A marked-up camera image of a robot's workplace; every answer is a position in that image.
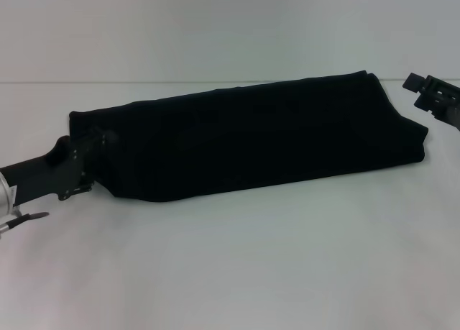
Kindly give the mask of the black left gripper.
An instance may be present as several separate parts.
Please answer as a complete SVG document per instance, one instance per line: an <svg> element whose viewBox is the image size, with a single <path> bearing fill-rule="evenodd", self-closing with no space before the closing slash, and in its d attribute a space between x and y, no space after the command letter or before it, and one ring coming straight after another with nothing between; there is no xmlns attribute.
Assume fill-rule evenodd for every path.
<svg viewBox="0 0 460 330"><path fill-rule="evenodd" d="M64 201L92 189L97 159L105 145L118 143L118 134L111 130L91 130L74 138L63 136L47 154L3 167L1 174L9 186L16 188L15 205L49 194Z"/></svg>

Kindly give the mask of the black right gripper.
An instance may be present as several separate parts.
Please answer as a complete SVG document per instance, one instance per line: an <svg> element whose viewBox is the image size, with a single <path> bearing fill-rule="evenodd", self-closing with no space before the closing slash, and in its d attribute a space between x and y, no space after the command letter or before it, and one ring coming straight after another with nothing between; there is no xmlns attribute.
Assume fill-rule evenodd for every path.
<svg viewBox="0 0 460 330"><path fill-rule="evenodd" d="M423 111L430 111L436 119L460 130L459 87L428 75L426 78L411 73L402 87L413 93L419 93L414 106Z"/></svg>

